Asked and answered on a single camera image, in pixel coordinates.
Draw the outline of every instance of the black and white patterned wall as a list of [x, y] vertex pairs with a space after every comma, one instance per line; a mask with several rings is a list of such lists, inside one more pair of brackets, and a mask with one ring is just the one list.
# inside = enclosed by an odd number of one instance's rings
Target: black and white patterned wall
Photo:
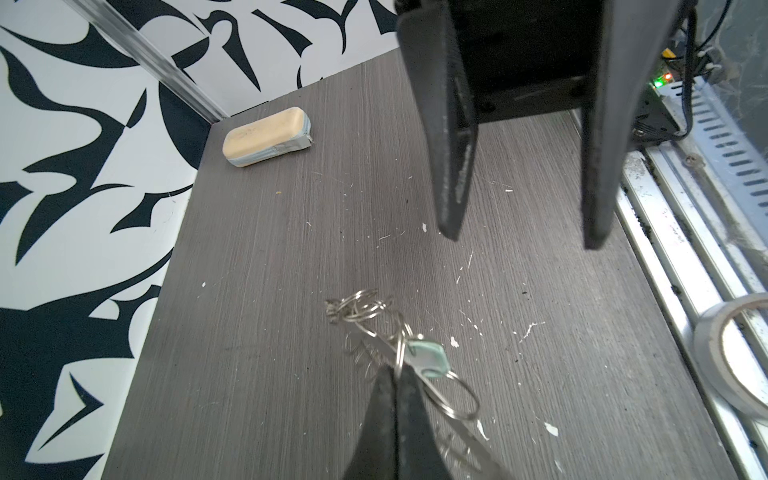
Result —
[[[376, 0], [111, 3], [228, 114], [396, 46]], [[62, 0], [0, 0], [0, 478], [101, 477], [208, 130]]]
[[237, 114], [397, 47], [392, 0], [108, 0]]

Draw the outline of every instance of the wooden table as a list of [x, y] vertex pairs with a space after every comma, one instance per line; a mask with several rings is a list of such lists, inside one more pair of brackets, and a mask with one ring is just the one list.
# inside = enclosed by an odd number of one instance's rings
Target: wooden table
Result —
[[[225, 161], [293, 105], [314, 146]], [[517, 478], [735, 478], [621, 229], [581, 248], [578, 149], [566, 113], [482, 125], [453, 243], [398, 51], [215, 124], [104, 478], [339, 478], [370, 384], [323, 300], [366, 287], [445, 344]]]

